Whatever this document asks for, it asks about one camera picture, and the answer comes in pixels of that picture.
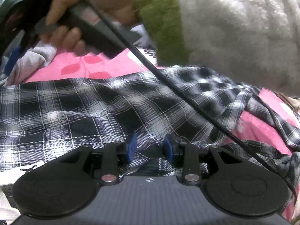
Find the person's right hand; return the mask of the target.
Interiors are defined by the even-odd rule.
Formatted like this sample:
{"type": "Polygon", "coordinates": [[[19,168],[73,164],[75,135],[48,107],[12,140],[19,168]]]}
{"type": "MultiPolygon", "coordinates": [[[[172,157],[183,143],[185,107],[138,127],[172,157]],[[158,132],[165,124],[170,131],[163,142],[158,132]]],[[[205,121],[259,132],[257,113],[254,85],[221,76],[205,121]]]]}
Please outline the person's right hand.
{"type": "MultiPolygon", "coordinates": [[[[53,0],[46,17],[46,25],[56,23],[68,8],[81,0],[53,0]]],[[[89,0],[101,13],[108,15],[113,20],[127,27],[134,27],[140,22],[132,0],[89,0]]],[[[51,34],[41,34],[40,39],[44,43],[50,43],[54,47],[63,48],[78,56],[89,53],[86,42],[82,39],[79,28],[68,28],[63,25],[51,34]]]]}

